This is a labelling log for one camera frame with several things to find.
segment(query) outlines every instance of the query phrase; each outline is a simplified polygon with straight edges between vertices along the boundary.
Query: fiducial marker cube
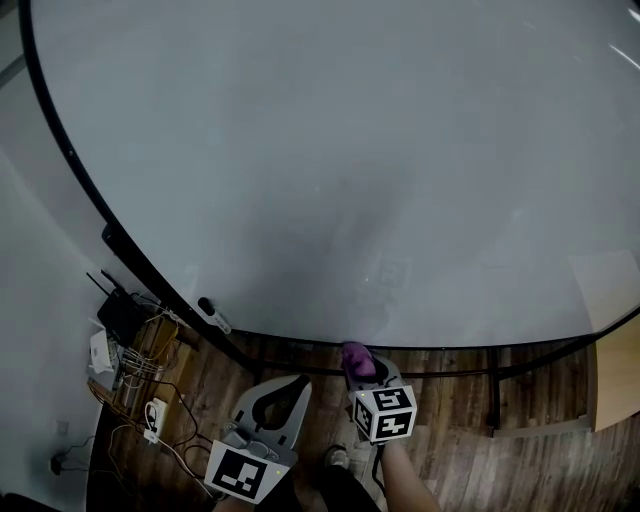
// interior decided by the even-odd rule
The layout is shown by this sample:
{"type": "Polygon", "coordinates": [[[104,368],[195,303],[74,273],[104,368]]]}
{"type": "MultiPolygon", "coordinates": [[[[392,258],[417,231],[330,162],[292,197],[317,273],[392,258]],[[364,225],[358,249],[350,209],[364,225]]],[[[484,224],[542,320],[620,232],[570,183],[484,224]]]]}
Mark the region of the fiducial marker cube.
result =
{"type": "Polygon", "coordinates": [[[411,386],[354,392],[353,421],[372,443],[410,436],[417,412],[411,386]]]}

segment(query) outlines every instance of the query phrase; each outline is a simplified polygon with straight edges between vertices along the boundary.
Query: white sneaker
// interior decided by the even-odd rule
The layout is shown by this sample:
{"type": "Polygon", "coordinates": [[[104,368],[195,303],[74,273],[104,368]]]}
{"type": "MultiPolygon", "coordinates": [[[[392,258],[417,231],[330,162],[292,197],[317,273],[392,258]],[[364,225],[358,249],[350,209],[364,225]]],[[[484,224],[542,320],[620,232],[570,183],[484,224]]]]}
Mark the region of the white sneaker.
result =
{"type": "Polygon", "coordinates": [[[344,469],[349,469],[349,456],[347,455],[347,449],[344,446],[332,446],[327,450],[324,455],[324,465],[327,466],[341,466],[344,469]]]}

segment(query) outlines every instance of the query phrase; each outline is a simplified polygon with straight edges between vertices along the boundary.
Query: black pants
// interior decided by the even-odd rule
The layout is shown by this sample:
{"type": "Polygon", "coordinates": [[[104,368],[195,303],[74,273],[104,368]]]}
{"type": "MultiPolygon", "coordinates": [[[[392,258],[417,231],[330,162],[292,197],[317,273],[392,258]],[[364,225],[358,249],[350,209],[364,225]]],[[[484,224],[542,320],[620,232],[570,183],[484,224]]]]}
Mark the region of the black pants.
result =
{"type": "MultiPolygon", "coordinates": [[[[324,468],[317,483],[329,512],[380,512],[375,501],[362,484],[340,466],[324,468]]],[[[293,479],[287,475],[278,486],[256,507],[256,512],[302,512],[293,489],[293,479]]]]}

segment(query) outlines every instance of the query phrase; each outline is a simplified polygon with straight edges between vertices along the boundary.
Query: power strip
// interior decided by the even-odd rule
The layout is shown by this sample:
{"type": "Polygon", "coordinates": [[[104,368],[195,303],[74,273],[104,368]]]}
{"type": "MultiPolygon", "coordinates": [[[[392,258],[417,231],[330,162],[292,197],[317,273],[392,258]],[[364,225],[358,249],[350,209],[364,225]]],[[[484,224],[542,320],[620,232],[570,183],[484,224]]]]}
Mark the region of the power strip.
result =
{"type": "Polygon", "coordinates": [[[151,443],[157,443],[162,434],[162,427],[167,418],[167,408],[167,403],[159,398],[154,398],[144,406],[144,416],[147,423],[144,437],[151,443]]]}

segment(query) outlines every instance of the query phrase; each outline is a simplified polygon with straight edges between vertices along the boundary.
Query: white wall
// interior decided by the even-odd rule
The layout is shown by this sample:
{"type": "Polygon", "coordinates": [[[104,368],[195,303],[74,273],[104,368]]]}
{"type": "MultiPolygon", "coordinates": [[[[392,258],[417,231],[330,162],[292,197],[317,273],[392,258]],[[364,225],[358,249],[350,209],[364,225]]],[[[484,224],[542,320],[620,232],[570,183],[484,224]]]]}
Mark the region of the white wall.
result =
{"type": "MultiPolygon", "coordinates": [[[[0,20],[3,65],[21,51],[16,27],[16,12],[0,20]]],[[[85,272],[106,268],[142,289],[101,241],[104,225],[22,70],[0,89],[0,492],[59,510],[84,510],[87,475],[55,476],[49,459],[92,435],[99,415],[86,386],[87,317],[105,297],[85,272]],[[67,436],[56,420],[69,422],[67,436]]],[[[90,450],[74,453],[88,461],[90,450]]]]}

